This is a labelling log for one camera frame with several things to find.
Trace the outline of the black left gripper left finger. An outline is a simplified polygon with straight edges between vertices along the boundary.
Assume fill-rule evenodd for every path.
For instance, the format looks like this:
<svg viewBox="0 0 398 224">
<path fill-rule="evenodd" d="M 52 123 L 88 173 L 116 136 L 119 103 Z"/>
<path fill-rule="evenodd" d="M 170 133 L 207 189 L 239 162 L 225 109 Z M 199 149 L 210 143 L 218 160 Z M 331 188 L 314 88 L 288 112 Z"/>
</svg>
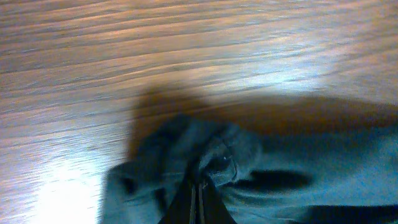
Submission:
<svg viewBox="0 0 398 224">
<path fill-rule="evenodd" d="M 189 177 L 185 177 L 158 224 L 195 224 L 196 201 L 196 185 Z"/>
</svg>

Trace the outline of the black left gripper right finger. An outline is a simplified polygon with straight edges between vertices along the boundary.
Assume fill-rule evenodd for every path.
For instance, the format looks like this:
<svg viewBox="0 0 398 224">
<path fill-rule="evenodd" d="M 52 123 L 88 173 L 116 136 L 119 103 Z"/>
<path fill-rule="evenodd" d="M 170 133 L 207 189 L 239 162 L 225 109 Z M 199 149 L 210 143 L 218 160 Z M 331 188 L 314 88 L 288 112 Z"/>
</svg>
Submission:
<svg viewBox="0 0 398 224">
<path fill-rule="evenodd" d="M 198 224 L 236 224 L 208 176 L 199 181 L 197 193 Z"/>
</svg>

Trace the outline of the dark green t-shirt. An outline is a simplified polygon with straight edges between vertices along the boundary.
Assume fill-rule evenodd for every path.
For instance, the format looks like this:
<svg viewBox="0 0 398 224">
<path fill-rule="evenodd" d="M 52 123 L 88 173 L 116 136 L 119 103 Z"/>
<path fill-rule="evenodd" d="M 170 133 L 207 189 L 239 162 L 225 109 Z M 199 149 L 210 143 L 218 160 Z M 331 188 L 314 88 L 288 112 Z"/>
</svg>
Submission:
<svg viewBox="0 0 398 224">
<path fill-rule="evenodd" d="M 397 220 L 397 125 L 262 136 L 178 116 L 107 176 L 102 223 L 157 223 L 187 172 L 210 177 L 238 223 Z"/>
</svg>

